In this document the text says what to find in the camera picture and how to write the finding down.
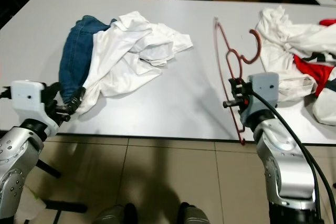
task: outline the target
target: black chair leg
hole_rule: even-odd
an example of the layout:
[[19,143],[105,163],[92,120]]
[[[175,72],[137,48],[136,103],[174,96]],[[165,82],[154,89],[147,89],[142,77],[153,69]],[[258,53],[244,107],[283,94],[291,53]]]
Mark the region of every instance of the black chair leg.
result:
[[71,203],[64,201],[55,201],[55,200],[44,200],[43,202],[47,205],[46,209],[66,211],[66,212],[79,212],[84,213],[88,210],[88,207],[80,203]]
[[62,213],[61,210],[57,211],[54,222],[52,224],[57,224],[58,223],[58,220],[59,220],[59,217],[61,216],[61,213]]
[[44,170],[45,172],[49,173],[51,176],[54,176],[56,178],[59,178],[61,176],[61,173],[59,171],[57,171],[56,169],[52,168],[51,166],[49,166],[48,164],[44,163],[41,160],[37,161],[36,166],[42,170]]

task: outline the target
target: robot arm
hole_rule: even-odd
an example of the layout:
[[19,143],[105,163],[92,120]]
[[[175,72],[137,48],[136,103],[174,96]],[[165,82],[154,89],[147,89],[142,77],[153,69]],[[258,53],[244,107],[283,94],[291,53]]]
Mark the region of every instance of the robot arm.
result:
[[58,106],[54,98],[59,83],[47,87],[40,82],[14,81],[6,89],[0,98],[12,99],[21,125],[0,139],[0,221],[16,213],[25,179],[39,159],[43,142],[70,120],[85,92],[79,90],[69,104]]
[[270,223],[323,223],[317,218],[314,174],[302,149],[273,113],[251,95],[256,91],[272,106],[278,99],[278,75],[262,73],[229,80],[233,101],[223,106],[239,106],[240,120],[251,128],[257,154],[265,168]]

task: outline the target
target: black wire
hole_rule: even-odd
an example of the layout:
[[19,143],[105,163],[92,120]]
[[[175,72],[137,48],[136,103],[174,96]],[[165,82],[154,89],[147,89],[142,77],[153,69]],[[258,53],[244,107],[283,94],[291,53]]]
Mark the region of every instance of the black wire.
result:
[[284,125],[284,127],[287,129],[289,134],[294,138],[295,142],[298,144],[298,146],[301,148],[303,155],[305,156],[314,176],[314,183],[315,183],[315,205],[316,205],[316,211],[318,214],[319,219],[321,219],[321,209],[320,209],[320,195],[319,195],[319,189],[318,189],[318,182],[316,178],[316,173],[314,170],[314,167],[316,168],[317,172],[319,173],[323,184],[327,190],[329,201],[330,201],[330,207],[332,211],[332,219],[333,222],[336,223],[336,205],[335,205],[335,199],[333,197],[332,190],[329,186],[329,183],[323,174],[323,171],[321,170],[320,166],[317,164],[316,160],[313,158],[313,156],[310,154],[310,152],[306,149],[306,147],[301,143],[299,138],[295,135],[294,131],[290,128],[290,126],[287,124],[285,119],[282,118],[282,116],[278,113],[278,111],[269,104],[264,98],[262,98],[259,94],[252,91],[252,95],[255,96],[260,102],[262,102],[278,119],[279,121]]

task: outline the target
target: blue jeans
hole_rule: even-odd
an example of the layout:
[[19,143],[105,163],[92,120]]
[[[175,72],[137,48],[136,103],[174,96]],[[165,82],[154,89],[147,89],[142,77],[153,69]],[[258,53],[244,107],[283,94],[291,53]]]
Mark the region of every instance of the blue jeans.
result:
[[72,95],[82,87],[89,74],[93,35],[109,28],[110,25],[86,15],[71,29],[63,48],[58,74],[64,103],[69,102]]

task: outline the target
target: floor tile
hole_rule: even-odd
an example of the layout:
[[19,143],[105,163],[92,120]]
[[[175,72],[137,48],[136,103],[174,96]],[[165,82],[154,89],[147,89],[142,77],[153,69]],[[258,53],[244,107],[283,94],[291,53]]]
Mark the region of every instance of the floor tile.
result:
[[269,224],[264,167],[257,154],[216,153],[224,223]]
[[[53,224],[57,211],[44,209],[37,218],[31,220],[29,224]],[[24,224],[25,220],[15,220],[14,224]]]
[[224,143],[224,142],[215,142],[215,148],[217,151],[224,152],[246,152],[246,153],[257,153],[256,144],[253,142],[246,143],[241,145],[237,143]]
[[324,224],[333,224],[332,217],[329,216],[327,209],[325,208],[324,203],[321,204],[321,217],[324,220]]
[[132,202],[140,223],[174,223],[186,201],[223,223],[214,151],[129,146],[118,202]]
[[100,137],[100,136],[71,136],[57,135],[49,137],[47,142],[63,142],[63,143],[79,143],[79,144],[112,144],[112,145],[127,145],[128,138],[126,137]]
[[[332,187],[332,184],[336,183],[336,158],[316,157],[315,160],[319,164],[325,177],[327,178],[329,185],[332,189],[332,192],[334,194],[334,199],[336,200],[336,189]],[[324,204],[325,211],[328,213],[329,221],[332,223],[332,214],[328,194],[324,188],[322,180],[320,178],[318,179],[319,179],[321,201]]]
[[170,139],[130,138],[129,145],[214,151],[214,142]]
[[[86,204],[86,214],[62,213],[62,223],[87,223],[116,203],[127,146],[46,142],[40,159],[62,172],[59,179],[35,167],[26,185],[41,198]],[[67,219],[77,216],[76,222]]]

